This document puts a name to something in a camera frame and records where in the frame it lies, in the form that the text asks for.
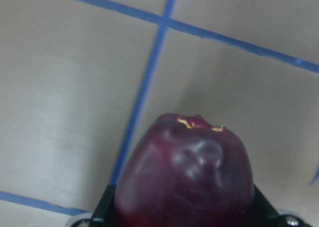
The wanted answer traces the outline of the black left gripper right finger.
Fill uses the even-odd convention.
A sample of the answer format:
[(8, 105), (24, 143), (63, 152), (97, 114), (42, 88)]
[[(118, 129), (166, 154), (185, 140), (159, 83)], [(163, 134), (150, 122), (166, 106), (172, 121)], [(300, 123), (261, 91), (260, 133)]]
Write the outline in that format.
[(283, 216), (275, 210), (262, 192), (254, 186), (255, 202), (253, 206), (253, 227), (286, 227), (286, 221)]

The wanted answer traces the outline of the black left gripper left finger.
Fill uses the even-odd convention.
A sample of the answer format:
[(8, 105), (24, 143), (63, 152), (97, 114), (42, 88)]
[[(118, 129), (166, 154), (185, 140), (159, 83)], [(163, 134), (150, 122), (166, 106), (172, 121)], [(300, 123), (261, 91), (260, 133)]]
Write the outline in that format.
[(89, 227), (114, 227), (114, 195), (116, 185), (108, 185), (99, 200), (90, 220)]

